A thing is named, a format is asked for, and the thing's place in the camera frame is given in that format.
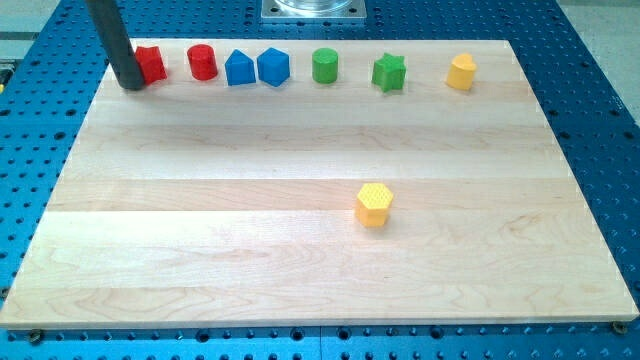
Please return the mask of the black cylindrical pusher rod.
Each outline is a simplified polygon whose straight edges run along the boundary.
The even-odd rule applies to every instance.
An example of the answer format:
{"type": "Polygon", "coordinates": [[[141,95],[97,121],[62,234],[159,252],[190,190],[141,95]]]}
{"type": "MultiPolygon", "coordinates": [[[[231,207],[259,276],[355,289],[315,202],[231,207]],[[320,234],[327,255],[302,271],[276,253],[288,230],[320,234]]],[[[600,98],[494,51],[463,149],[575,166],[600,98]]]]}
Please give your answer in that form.
{"type": "Polygon", "coordinates": [[[144,87],[144,78],[115,0],[86,0],[107,59],[118,84],[125,90],[144,87]]]}

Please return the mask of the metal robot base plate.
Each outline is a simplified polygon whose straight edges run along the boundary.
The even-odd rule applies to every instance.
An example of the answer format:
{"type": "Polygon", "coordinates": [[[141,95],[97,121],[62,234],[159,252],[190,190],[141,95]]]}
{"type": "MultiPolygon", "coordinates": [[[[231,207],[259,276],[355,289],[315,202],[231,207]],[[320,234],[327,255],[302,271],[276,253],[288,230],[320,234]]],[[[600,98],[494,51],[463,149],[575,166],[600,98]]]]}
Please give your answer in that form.
{"type": "Polygon", "coordinates": [[[261,0],[260,16],[273,22],[299,20],[364,20],[364,0],[261,0]]]}

